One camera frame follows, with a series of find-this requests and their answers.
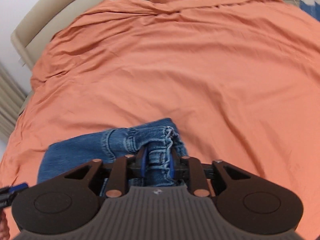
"bed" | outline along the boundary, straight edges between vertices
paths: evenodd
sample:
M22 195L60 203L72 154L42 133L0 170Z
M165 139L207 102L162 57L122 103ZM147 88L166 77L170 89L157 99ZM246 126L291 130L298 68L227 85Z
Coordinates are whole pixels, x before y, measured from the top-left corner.
M319 29L281 0L40 0L12 34L34 94L0 187L34 185L52 143L170 117L201 162L223 159L294 191L297 232L315 239Z

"denim waistband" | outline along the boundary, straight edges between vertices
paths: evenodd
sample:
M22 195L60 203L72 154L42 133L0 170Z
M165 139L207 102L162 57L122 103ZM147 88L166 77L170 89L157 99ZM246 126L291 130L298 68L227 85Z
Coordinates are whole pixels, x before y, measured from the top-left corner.
M118 157L137 154L143 146L148 152L145 179L134 179L131 185L154 187L176 185L178 182L170 177L170 152L172 147L178 156L187 155L187 151L176 125L170 118L132 128L85 134L54 143L44 154L37 182L51 179L92 159L102 159L105 163L112 163Z

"orange bed sheet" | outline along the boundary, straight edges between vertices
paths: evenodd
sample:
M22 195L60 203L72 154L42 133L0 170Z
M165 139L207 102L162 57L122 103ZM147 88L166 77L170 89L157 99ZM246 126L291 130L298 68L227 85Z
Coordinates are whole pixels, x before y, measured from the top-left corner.
M281 0L105 0L55 35L0 165L35 184L47 147L170 117L191 156L294 191L320 234L320 24ZM12 236L18 230L9 210Z

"beige headboard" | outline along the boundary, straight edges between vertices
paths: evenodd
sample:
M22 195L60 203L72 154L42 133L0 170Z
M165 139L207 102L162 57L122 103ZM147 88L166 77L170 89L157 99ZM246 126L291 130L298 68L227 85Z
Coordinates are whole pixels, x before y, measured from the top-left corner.
M103 0L39 0L19 23L11 41L30 70L52 36Z

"copper-colored pin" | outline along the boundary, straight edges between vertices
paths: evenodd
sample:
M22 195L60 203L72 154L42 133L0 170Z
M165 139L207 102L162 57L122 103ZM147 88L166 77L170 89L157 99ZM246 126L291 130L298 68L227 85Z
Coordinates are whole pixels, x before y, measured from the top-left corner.
M121 191L117 189L108 190L106 192L106 196L109 198L117 198L117 197L121 197L121 195L122 195Z
M197 189L193 192L193 194L197 197L207 197L210 195L210 191L206 189Z

